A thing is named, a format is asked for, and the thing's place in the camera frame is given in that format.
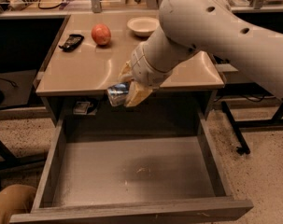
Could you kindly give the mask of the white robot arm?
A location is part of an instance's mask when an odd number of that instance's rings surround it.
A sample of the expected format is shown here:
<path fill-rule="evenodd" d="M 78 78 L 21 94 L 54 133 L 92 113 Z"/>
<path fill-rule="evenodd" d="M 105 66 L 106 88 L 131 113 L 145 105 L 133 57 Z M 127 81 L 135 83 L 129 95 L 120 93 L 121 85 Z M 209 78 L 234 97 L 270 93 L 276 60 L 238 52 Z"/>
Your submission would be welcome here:
<path fill-rule="evenodd" d="M 226 60 L 283 102 L 283 34 L 237 18 L 219 0 L 163 0 L 160 26 L 120 72 L 124 105 L 139 105 L 172 70 L 200 51 Z"/>

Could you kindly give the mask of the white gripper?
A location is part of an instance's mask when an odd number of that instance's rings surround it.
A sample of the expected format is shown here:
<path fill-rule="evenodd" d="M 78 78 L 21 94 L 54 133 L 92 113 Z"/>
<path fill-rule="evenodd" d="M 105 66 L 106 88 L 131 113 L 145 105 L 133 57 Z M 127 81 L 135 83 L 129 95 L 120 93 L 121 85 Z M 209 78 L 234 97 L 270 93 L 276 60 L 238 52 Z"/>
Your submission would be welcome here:
<path fill-rule="evenodd" d="M 126 107 L 139 105 L 152 94 L 153 89 L 159 88 L 172 75 L 171 71 L 158 71 L 149 64 L 143 50 L 144 45 L 145 43 L 141 42 L 134 49 L 131 61 L 126 62 L 120 70 L 119 82 L 134 80 L 130 83 L 129 92 L 125 98 Z"/>

